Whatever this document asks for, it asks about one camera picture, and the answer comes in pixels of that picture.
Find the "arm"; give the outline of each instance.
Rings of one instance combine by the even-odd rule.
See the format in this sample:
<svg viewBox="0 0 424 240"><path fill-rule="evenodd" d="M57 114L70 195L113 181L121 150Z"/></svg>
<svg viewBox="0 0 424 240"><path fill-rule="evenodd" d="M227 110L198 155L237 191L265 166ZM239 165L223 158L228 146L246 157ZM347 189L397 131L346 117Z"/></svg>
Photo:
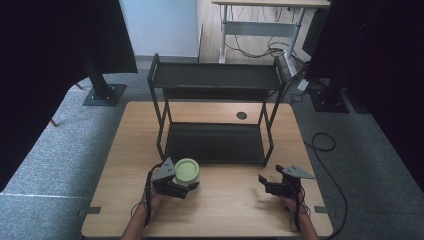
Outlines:
<svg viewBox="0 0 424 240"><path fill-rule="evenodd" d="M156 193L153 198L151 198L152 210L159 206L159 204L165 200L167 196ZM145 193L143 193L143 197L141 198L140 204L134 211L130 221L128 222L127 227L125 228L124 233L122 234L121 239L129 240L136 239L140 240L143 236L144 225L146 223L147 210L144 206Z"/></svg>
<svg viewBox="0 0 424 240"><path fill-rule="evenodd" d="M286 198L286 197L279 197L281 202L285 207L287 207L290 212L293 214L296 214L296 200L293 198ZM299 199L303 199L303 193L299 194ZM305 207L300 206L299 209L299 231L300 236L303 240L316 240L318 239L318 234L315 231L315 227L312 224L311 218L308 215L308 212L306 211Z"/></svg>
<svg viewBox="0 0 424 240"><path fill-rule="evenodd" d="M138 205L131 220L129 221L124 233L122 234L122 240L136 239L140 240L143 235L144 224L146 221L146 209L144 204Z"/></svg>

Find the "cable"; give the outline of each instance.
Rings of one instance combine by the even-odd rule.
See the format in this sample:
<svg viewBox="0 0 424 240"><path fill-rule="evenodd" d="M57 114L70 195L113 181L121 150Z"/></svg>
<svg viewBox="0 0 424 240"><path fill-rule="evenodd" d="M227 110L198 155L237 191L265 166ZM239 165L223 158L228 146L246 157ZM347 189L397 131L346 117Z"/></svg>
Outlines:
<svg viewBox="0 0 424 240"><path fill-rule="evenodd" d="M288 91L290 86L293 84L294 80L296 80L299 76L301 76L302 73L306 72L308 70L308 67L309 67L309 63L306 62L305 65L293 77L291 77L287 82L285 82L286 87L284 88L281 99L283 99L284 95L286 95L286 92Z"/></svg>
<svg viewBox="0 0 424 240"><path fill-rule="evenodd" d="M316 138L317 138L318 136L326 136L326 137L330 138L330 139L331 139L331 141L333 142L333 146L331 146L330 148L327 148L327 149L317 147L317 146L315 145L315 140L316 140ZM330 172L328 171L328 169L327 169L327 168L325 167L325 165L322 163L321 159L320 159L320 158L319 158L319 156L318 156L317 151L322 151L322 152L330 152L330 151L332 151L332 150L336 147L336 140L335 140L332 136L330 136L329 134L327 134L327 133L319 132L319 133L316 133L316 134L312 137L312 142L311 142L311 144L308 144L307 142L304 142L304 143L305 143L305 145L306 145L306 146L308 146L308 147L311 147L311 148L312 148L312 150L313 150L313 152L314 152L315 157L317 158L317 160L319 161L319 163L321 164L321 166L324 168L325 172L328 174L328 176L330 177L330 179L331 179L331 180L333 181L333 183L336 185L337 189L339 190L340 194L341 194L341 195L342 195L342 197L343 197L343 201L344 201L344 204L345 204L345 208L344 208L344 210L345 210L345 215L343 216L342 224L341 224L341 226L339 227L339 229L337 229L337 231L333 232L333 233L332 233L332 234L331 234L331 235L327 238L327 239L332 239L332 238L334 238L335 236L337 236L337 235L341 232L341 230L343 229L344 225L346 224L346 219L347 219L347 215L348 215L349 207L348 207L348 203L347 203L346 196L345 196L345 194L344 194L344 192L343 192L342 188L341 188L341 187L340 187L340 185L336 182L336 180L334 179L333 175L331 175L331 174L330 174Z"/></svg>
<svg viewBox="0 0 424 240"><path fill-rule="evenodd" d="M222 31L222 8L221 7L222 6L220 6L219 17L220 17L220 21L221 21L221 31ZM245 6L240 11L240 13L238 15L238 20L240 20L240 16L243 13L244 9L245 9ZM263 9L263 14L264 14L264 19L266 20L266 18L265 18L265 10L264 10L264 8L262 8L262 9ZM259 7L257 7L257 11L258 11L257 21L259 21ZM274 22L279 22L281 13L282 13L282 7L280 8L280 12L279 13L278 13L278 7L274 7ZM230 15L231 15L231 19L234 20L233 6L230 6ZM252 12L251 12L250 18L253 21L253 7L252 7ZM234 50L234 51L238 51L238 52L242 53L245 57L249 57L249 58L261 58L261 57L265 57L265 56L268 56L268 55L271 55L273 57L280 57L280 56L283 56L286 53L287 50L282 49L282 48L272 47L272 45L274 45L274 44L281 44L281 45L285 45L287 47L289 46L287 43L283 43L283 42L272 42L271 43L271 40L274 38L274 37L271 37L269 39L269 41L268 41L268 44L267 44L267 47L268 48L267 48L267 50L265 50L264 53L262 53L262 54L252 54L252 53L249 53L249 52L244 51L240 47L240 44L238 42L238 38L241 38L241 37L243 37L243 36L234 35L234 39L236 41L237 48L231 47L227 43L225 43L225 45L229 49ZM297 67L298 68L303 67L303 65L305 64L305 62L303 62L300 58L297 57L297 54L296 54L295 51L293 51L293 54L292 54L292 57L295 60L295 63L297 65Z"/></svg>
<svg viewBox="0 0 424 240"><path fill-rule="evenodd" d="M156 164L147 174L147 179L146 179L146 184L144 185L144 192L146 194L146 199L144 201L140 201L138 203L136 203L132 209L131 209L131 217L134 214L134 209L136 207L138 207L140 204L145 204L144 207L146 208L147 211L147 216L146 216L146 222L144 224L144 226L147 226L150 222L150 217L152 215L152 204L151 204L151 199L154 196L154 193L152 195L152 175L153 175L153 171L158 168L161 167L163 164L162 163L158 163Z"/></svg>
<svg viewBox="0 0 424 240"><path fill-rule="evenodd" d="M302 200L299 200L299 202L298 202L297 205L299 205L299 207L300 207L300 205L303 205L303 207L306 210L306 213L301 213L301 214L308 214L308 216L311 216L311 209L308 206L306 206L306 204L304 204L305 203L305 198L306 198L306 191L305 191L305 189L302 186L301 186L301 190L303 192L303 199ZM293 219L293 217L295 217L296 215L298 215L300 212L297 212L297 213L290 212L290 213L291 214L290 214L290 226L289 226L289 228L293 232L299 232L300 231L300 228L299 228L298 224L296 224L296 221L298 222L298 220L296 220L296 218ZM297 229L293 229L292 222L295 222Z"/></svg>
<svg viewBox="0 0 424 240"><path fill-rule="evenodd" d="M297 194L296 190L294 189L293 185L290 183L290 181L287 181L287 184L290 186L290 189L292 190L292 194L294 195L294 198L296 200L296 211L294 215L294 224L296 225L296 228L300 230L299 226L299 211L300 211L300 201L299 201L299 195Z"/></svg>
<svg viewBox="0 0 424 240"><path fill-rule="evenodd" d="M262 7L262 14L264 15L264 21L267 22L266 17L265 17L265 7Z"/></svg>
<svg viewBox="0 0 424 240"><path fill-rule="evenodd" d="M292 23L294 22L294 13L296 12L296 8L293 8L293 17L292 17Z"/></svg>

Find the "green cup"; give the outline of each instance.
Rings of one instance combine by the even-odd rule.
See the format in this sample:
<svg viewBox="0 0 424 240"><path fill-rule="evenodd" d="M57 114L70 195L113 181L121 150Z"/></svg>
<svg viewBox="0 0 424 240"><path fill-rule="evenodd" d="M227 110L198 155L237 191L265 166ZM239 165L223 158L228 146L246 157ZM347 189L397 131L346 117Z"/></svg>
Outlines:
<svg viewBox="0 0 424 240"><path fill-rule="evenodd" d="M183 158L175 164L177 184L188 187L199 181L199 164L191 158Z"/></svg>

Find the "white desk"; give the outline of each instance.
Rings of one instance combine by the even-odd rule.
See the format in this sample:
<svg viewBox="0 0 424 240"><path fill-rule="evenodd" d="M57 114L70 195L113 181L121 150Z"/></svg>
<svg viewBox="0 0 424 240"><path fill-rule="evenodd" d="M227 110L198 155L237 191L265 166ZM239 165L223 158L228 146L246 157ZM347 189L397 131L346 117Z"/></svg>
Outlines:
<svg viewBox="0 0 424 240"><path fill-rule="evenodd" d="M225 37L227 35L290 37L289 48L284 54L291 76L297 73L291 56L302 24L306 8L329 8L327 0L212 0L213 4L224 6L222 19L221 49L219 63L225 63ZM227 6L268 6L268 7L300 7L299 17L295 24L270 22L239 22L227 20Z"/></svg>

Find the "stand base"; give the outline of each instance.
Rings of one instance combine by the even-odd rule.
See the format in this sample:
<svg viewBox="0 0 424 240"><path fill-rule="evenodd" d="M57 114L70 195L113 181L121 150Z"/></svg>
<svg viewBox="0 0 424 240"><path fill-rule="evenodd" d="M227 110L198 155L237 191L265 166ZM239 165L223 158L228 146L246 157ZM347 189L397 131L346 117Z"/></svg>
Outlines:
<svg viewBox="0 0 424 240"><path fill-rule="evenodd" d="M338 95L336 101L329 101L322 90L308 90L312 104L317 112L349 113L343 98Z"/></svg>
<svg viewBox="0 0 424 240"><path fill-rule="evenodd" d="M125 84L108 84L109 96L107 98L97 96L94 89L91 89L83 102L83 106L108 106L116 107L121 97Z"/></svg>

